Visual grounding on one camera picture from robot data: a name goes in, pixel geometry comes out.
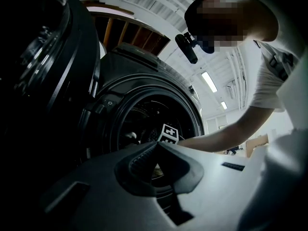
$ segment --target man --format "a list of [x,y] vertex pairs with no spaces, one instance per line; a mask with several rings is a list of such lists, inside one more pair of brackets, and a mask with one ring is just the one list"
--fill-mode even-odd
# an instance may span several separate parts
[[252,39],[262,51],[262,64],[253,100],[237,122],[179,145],[207,152],[227,150],[245,142],[274,110],[283,110],[276,91],[301,58],[305,42],[282,8],[275,0],[196,0],[191,4],[185,13],[188,31],[205,51]]
[[230,152],[232,152],[232,155],[236,154],[236,151],[240,150],[239,146],[235,146],[229,150],[227,150],[228,154],[230,154]]

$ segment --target ceiling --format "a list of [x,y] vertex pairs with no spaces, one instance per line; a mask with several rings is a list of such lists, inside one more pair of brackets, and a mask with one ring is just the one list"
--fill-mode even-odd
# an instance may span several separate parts
[[[197,64],[190,64],[174,41],[177,34],[187,31],[184,13],[191,1],[99,0],[133,12],[136,19],[171,39],[159,57],[193,84],[201,101],[203,119],[234,109],[244,109],[247,98],[246,69],[239,48],[206,54],[196,46],[194,51],[199,60]],[[214,81],[217,92],[213,93],[201,77],[205,71]],[[227,104],[227,110],[223,109],[222,101]]]

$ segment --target shoulder strap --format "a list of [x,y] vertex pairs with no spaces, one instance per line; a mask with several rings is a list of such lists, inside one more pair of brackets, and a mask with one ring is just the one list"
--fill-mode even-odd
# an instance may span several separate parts
[[276,77],[281,79],[282,81],[286,81],[288,78],[288,74],[284,68],[284,64],[293,65],[293,56],[287,55],[285,53],[281,53],[281,55],[277,55],[274,49],[265,43],[258,43],[257,45],[260,47],[262,54],[267,59],[269,64],[266,64],[269,71],[272,72]]

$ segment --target ceiling light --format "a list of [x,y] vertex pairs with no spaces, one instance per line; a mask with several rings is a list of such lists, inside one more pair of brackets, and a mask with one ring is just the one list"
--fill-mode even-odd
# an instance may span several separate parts
[[212,81],[210,75],[208,75],[207,72],[204,72],[203,74],[201,74],[201,76],[203,77],[203,79],[207,82],[208,86],[211,88],[212,92],[216,92],[217,88],[214,84],[214,82]]
[[227,105],[226,105],[226,103],[223,101],[223,102],[221,102],[221,105],[222,105],[222,107],[226,110],[228,107],[227,107]]

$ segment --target wooden panel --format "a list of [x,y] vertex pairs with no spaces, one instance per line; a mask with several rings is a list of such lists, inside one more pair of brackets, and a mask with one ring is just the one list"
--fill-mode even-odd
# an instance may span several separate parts
[[142,45],[142,48],[144,48],[144,46],[146,46],[146,44],[149,42],[149,39],[151,38],[152,34],[153,34],[153,32],[150,33],[150,35],[148,36],[148,38],[146,39],[146,41]]
[[149,30],[151,30],[151,31],[153,31],[153,32],[163,36],[161,33],[156,31],[153,27],[149,26],[148,24],[142,23],[140,21],[137,21],[137,20],[125,17],[125,16],[121,16],[121,15],[118,15],[118,14],[111,14],[111,13],[102,13],[102,12],[90,12],[90,14],[92,16],[108,17],[108,18],[114,18],[114,19],[118,19],[118,20],[123,20],[123,21],[129,22],[129,23],[132,23],[132,24],[136,24],[136,25],[142,26],[144,28],[147,28],[147,29],[149,29]]
[[128,25],[129,25],[129,23],[128,23],[128,22],[125,22],[125,25],[124,25],[124,27],[123,27],[123,29],[122,29],[122,32],[121,32],[121,36],[120,36],[119,41],[118,41],[117,44],[121,44],[121,43],[122,43]]
[[139,29],[138,25],[130,23],[123,37],[123,42],[130,44],[132,40],[134,39],[138,29]]
[[131,44],[134,44],[134,43],[136,42],[136,39],[137,39],[137,37],[139,36],[141,30],[142,30],[142,26],[140,26],[140,27],[138,28],[138,31],[137,31],[137,33],[135,34],[134,39],[131,41]]
[[145,44],[145,42],[147,41],[148,37],[150,36],[151,31],[149,29],[146,28],[141,28],[134,45],[142,48],[143,45]]
[[170,40],[168,38],[160,36],[155,46],[151,50],[151,53],[157,56],[162,51],[162,49],[169,43],[169,41]]
[[125,26],[125,21],[114,19],[108,40],[108,47],[106,47],[107,52],[111,51],[118,45],[124,26]]
[[109,18],[107,17],[96,17],[95,19],[95,27],[96,27],[98,39],[100,40],[100,42],[104,41],[108,21],[109,21]]
[[109,18],[107,29],[106,29],[106,32],[105,32],[104,41],[103,41],[103,45],[106,48],[108,48],[108,40],[109,40],[109,36],[110,36],[110,32],[111,32],[113,22],[114,22],[113,18]]
[[145,42],[143,49],[148,52],[151,52],[159,37],[160,37],[159,34],[152,32],[147,41]]

